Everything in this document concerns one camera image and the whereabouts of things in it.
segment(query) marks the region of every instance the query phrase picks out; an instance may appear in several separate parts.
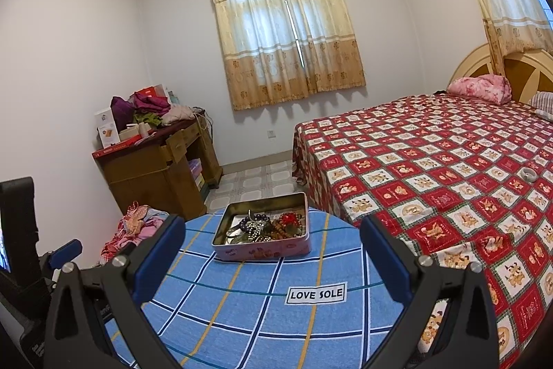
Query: wooden headboard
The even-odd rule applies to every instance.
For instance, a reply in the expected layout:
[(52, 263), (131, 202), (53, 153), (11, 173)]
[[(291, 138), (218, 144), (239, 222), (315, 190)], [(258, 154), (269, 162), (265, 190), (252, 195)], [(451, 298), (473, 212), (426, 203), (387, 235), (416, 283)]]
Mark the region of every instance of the wooden headboard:
[[(488, 44), (475, 49), (457, 68), (450, 83), (461, 77), (492, 74)], [(515, 53), (505, 58), (505, 77), (513, 100), (527, 103), (538, 91), (553, 92), (553, 57), (544, 50)]]

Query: white wall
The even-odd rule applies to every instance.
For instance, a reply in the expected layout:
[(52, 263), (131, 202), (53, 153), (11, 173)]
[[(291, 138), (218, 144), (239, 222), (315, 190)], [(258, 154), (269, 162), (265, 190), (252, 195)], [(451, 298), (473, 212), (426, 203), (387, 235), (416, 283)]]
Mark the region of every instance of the white wall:
[(419, 39), (426, 91), (445, 89), (475, 48), (486, 43), (477, 0), (407, 0)]
[(39, 253), (99, 259), (121, 213), (92, 159), (93, 114), (147, 86), (137, 0), (0, 0), (0, 179), (32, 176)]
[[(215, 121), (221, 164), (292, 147), (302, 121), (388, 102), (424, 89), (413, 22), (405, 0), (346, 0), (367, 78), (367, 88), (320, 93), (300, 102), (233, 113), (211, 0), (140, 0), (143, 33), (154, 82)], [(267, 138), (267, 130), (276, 139)]]

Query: round table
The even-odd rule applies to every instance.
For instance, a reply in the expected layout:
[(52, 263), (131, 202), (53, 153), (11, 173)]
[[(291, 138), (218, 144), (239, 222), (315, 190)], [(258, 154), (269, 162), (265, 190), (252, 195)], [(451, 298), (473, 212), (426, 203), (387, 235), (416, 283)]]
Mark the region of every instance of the round table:
[[(280, 259), (223, 262), (211, 247), (223, 211), (186, 224), (186, 239), (154, 300), (143, 305), (175, 359), (190, 368), (360, 367), (402, 311), (365, 252), (359, 231), (309, 210), (312, 251)], [(290, 304), (289, 287), (347, 284), (345, 300)], [(131, 366), (117, 325), (106, 325)]]

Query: wooden desk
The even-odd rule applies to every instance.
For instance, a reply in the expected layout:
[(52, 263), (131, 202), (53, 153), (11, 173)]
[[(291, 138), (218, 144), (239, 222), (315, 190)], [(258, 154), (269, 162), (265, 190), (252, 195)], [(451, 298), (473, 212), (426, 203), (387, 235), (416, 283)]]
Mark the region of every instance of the wooden desk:
[(188, 166), (195, 158), (202, 162), (206, 183), (218, 187), (223, 169), (203, 117), (159, 129), (139, 145), (97, 161), (123, 214), (137, 201), (188, 221), (207, 211)]

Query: metal screw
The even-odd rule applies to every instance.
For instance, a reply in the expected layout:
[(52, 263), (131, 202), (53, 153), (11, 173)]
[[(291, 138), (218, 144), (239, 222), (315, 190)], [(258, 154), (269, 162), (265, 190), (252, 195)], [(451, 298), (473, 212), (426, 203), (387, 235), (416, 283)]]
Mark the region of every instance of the metal screw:
[(126, 257), (124, 255), (116, 256), (111, 262), (111, 264), (113, 264), (116, 268), (125, 266), (125, 263), (126, 263)]
[(73, 272), (73, 269), (75, 268), (75, 263), (65, 263), (62, 266), (62, 272), (65, 272), (66, 274), (69, 274), (70, 272)]
[(432, 257), (429, 257), (428, 255), (421, 255), (419, 257), (419, 264), (421, 266), (424, 266), (425, 268), (429, 268), (434, 263), (434, 260)]
[(482, 272), (482, 264), (477, 263), (476, 261), (473, 261), (471, 264), (468, 265), (472, 272), (476, 272), (479, 274)]

